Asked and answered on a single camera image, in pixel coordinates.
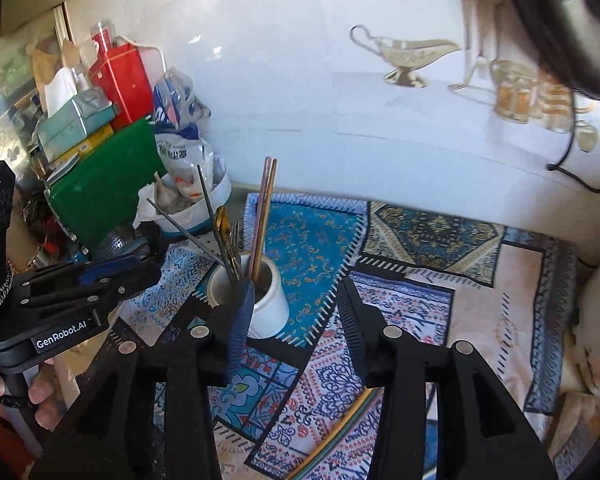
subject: green board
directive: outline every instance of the green board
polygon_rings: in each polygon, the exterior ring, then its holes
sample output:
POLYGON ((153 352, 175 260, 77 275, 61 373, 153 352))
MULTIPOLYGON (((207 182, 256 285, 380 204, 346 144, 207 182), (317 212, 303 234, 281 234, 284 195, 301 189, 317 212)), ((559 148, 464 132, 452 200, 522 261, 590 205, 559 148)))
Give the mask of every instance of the green board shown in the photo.
POLYGON ((115 133, 49 190, 52 210, 80 243, 93 250, 109 231, 131 223, 138 190, 166 173, 154 132, 142 119, 115 133))

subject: chopstick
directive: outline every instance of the chopstick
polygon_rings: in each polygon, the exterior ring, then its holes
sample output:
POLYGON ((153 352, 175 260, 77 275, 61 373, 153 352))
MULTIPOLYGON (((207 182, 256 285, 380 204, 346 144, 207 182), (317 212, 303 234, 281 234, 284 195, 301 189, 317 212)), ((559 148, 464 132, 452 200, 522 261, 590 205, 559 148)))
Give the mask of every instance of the chopstick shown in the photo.
POLYGON ((220 256, 222 257, 222 261, 224 262, 224 267, 226 268, 226 272, 229 275, 229 280, 231 281, 231 285, 235 286, 235 285, 237 285, 239 278, 234 273, 233 266, 231 264, 231 260, 229 259, 229 255, 227 253, 226 247, 224 246, 224 242, 222 241, 222 237, 220 236, 220 231, 218 230, 218 226, 216 225, 216 216, 214 215, 214 210, 211 207, 211 200, 209 199, 209 193, 206 191, 205 178, 202 175, 202 170, 200 169, 200 165, 198 165, 198 175, 200 176, 200 186, 202 186, 202 193, 205 195, 206 210, 209 213, 209 219, 211 220, 211 227, 214 230, 214 237, 216 238, 216 243, 218 244, 218 248, 220 249, 220 256))
POLYGON ((173 218, 171 218, 169 215, 167 215, 167 213, 165 213, 162 209, 160 209, 157 205, 155 205, 154 201, 151 200, 150 198, 146 199, 147 202, 149 204, 151 204, 152 206, 155 207, 155 210, 160 213, 162 216, 164 216, 169 222, 171 222, 171 224, 178 230, 180 231, 183 235, 185 235, 185 237, 187 237, 190 241, 192 241, 194 244, 197 245, 197 247, 199 249, 201 249, 203 251, 203 253, 205 253, 207 256, 209 256, 213 261, 219 263, 220 265, 222 265, 224 267, 224 262, 218 258, 218 256, 216 254, 213 254, 211 250, 209 250, 208 248, 205 247, 205 245, 198 240, 196 237, 194 237, 191 233, 189 233, 187 230, 184 229, 184 227, 182 227, 180 224, 178 224, 173 218))
POLYGON ((264 160, 264 168, 262 169, 262 180, 260 181, 260 191, 258 192, 258 205, 256 213, 256 221, 253 226, 253 239, 251 240, 251 254, 249 256, 249 265, 247 268, 247 276, 249 279, 253 276, 253 263, 255 262, 254 254, 258 233, 260 232, 260 216, 262 214, 262 205, 264 204, 264 194, 267 190, 267 181, 269 180, 269 172, 271 169, 271 157, 268 156, 264 160))
POLYGON ((251 281, 256 288, 258 286, 258 275, 260 273, 260 263, 262 262, 262 248, 264 246, 264 238, 267 233, 267 221, 269 220, 269 210, 271 209, 271 196, 273 195, 273 183, 276 179, 276 168, 278 167, 278 160, 273 159, 271 164, 271 172, 267 179, 267 190, 264 195, 264 201, 262 207, 259 208, 260 213, 260 224, 257 233, 256 243, 253 247, 253 270, 251 272, 251 281))

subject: white ceramic cup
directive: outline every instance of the white ceramic cup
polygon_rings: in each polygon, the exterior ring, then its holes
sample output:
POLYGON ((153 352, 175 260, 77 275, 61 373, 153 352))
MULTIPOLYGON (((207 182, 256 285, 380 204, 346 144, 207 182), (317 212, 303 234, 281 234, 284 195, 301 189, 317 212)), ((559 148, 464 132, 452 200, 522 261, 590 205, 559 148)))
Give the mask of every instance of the white ceramic cup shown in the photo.
MULTIPOLYGON (((243 272, 247 271, 248 261, 248 253, 240 256, 243 272)), ((253 307, 249 337, 266 339, 275 336, 286 325, 289 319, 289 304, 286 302, 285 291, 282 290, 280 271, 266 256, 262 257, 258 281, 260 286, 257 288, 267 292, 253 307)), ((216 307, 227 303, 231 293, 231 283, 226 269, 218 266, 206 286, 206 299, 212 307, 216 307)))

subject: red container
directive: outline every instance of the red container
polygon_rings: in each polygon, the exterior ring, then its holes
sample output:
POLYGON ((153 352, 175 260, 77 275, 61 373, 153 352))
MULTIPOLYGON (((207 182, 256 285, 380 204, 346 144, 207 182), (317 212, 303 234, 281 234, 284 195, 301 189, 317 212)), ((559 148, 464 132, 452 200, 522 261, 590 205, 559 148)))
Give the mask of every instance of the red container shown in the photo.
POLYGON ((89 75, 118 106, 119 113, 111 121, 115 131, 154 111, 154 94, 137 47, 126 44, 100 53, 89 75))

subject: patterned tablecloth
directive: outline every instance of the patterned tablecloth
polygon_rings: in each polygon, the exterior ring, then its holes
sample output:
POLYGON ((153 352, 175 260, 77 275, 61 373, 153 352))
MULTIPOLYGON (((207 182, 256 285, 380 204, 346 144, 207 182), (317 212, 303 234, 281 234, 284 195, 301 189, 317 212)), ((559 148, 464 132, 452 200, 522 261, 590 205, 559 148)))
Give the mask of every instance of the patterned tablecloth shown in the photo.
MULTIPOLYGON (((249 195, 244 240, 253 238, 249 195)), ((472 341, 543 438, 554 414, 562 334, 573 310, 576 253, 555 238, 489 222, 375 202, 275 194, 266 255, 279 267, 290 315, 275 338, 249 339, 225 388, 209 388, 224 480, 365 479, 381 390, 355 376, 334 296, 349 273, 365 303, 421 341, 472 341)), ((160 283, 127 301, 90 369, 120 343, 170 337, 174 316, 205 298, 212 264, 170 247, 160 283)), ((204 322, 193 317, 189 327, 204 322)), ((437 410, 431 385, 425 478, 434 478, 437 410)), ((164 473, 164 385, 154 416, 155 477, 164 473)))

